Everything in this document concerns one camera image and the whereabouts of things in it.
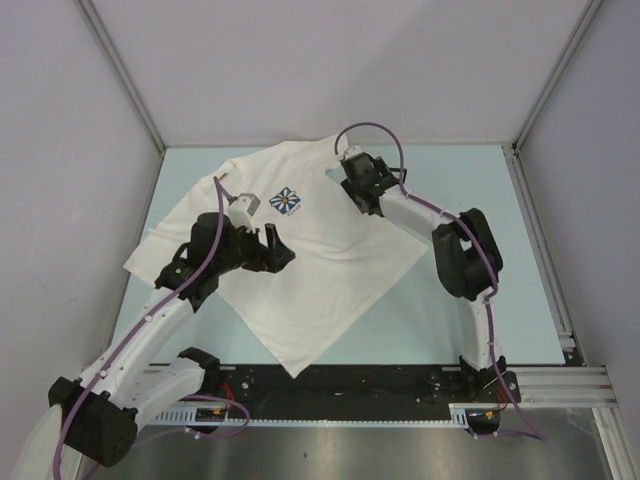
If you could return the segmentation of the white t-shirt with daisy print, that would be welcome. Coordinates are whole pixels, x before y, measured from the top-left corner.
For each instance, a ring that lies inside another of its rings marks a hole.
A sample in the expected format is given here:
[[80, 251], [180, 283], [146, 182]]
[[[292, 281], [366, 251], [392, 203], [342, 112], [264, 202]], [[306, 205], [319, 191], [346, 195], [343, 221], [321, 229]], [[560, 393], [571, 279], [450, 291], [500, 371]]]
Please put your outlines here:
[[217, 210], [217, 184], [231, 194], [256, 195], [256, 223], [274, 224], [296, 257], [277, 274], [225, 274], [217, 292], [297, 377], [428, 250], [391, 222], [362, 214], [328, 176], [348, 147], [347, 138], [331, 136], [226, 160], [148, 231], [125, 269], [152, 284], [188, 241], [197, 216]]

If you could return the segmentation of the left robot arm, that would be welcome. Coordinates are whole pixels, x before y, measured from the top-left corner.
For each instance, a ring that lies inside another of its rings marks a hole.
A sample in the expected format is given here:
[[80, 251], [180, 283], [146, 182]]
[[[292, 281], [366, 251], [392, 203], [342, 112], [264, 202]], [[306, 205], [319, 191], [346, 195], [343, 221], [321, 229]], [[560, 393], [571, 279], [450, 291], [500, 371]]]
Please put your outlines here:
[[162, 411], [184, 398], [207, 400], [219, 392], [219, 361], [197, 348], [180, 353], [153, 380], [143, 373], [217, 290], [222, 275], [236, 269], [278, 273], [295, 259], [275, 225], [266, 224], [261, 240], [251, 220], [247, 213], [198, 216], [189, 240], [161, 270], [138, 320], [77, 379], [60, 377], [51, 386], [50, 408], [29, 435], [12, 478], [62, 478], [66, 447], [112, 467]]

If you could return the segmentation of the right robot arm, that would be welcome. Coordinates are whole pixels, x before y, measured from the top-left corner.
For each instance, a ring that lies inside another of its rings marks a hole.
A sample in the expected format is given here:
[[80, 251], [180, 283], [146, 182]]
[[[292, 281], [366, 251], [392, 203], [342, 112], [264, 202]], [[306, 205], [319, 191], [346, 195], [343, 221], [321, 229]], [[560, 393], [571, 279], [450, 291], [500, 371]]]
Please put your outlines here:
[[463, 393], [484, 401], [497, 389], [505, 360], [497, 347], [492, 300], [498, 291], [503, 259], [482, 211], [457, 216], [406, 191], [402, 174], [357, 147], [347, 149], [341, 186], [358, 209], [407, 227], [431, 242], [443, 288], [458, 300], [463, 322], [461, 376]]

